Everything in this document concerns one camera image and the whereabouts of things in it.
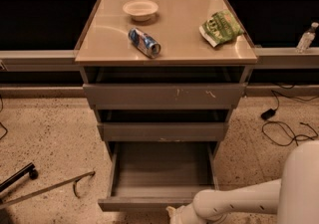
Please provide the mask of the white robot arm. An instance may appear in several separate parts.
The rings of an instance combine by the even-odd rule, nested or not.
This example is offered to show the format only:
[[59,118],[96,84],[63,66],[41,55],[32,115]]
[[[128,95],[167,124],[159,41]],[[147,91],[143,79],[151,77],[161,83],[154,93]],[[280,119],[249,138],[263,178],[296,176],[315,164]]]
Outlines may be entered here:
[[297,146],[282,177],[234,190],[201,190],[191,203],[166,211],[169,224],[205,224],[226,213],[275,214],[277,224],[319,224],[319,141]]

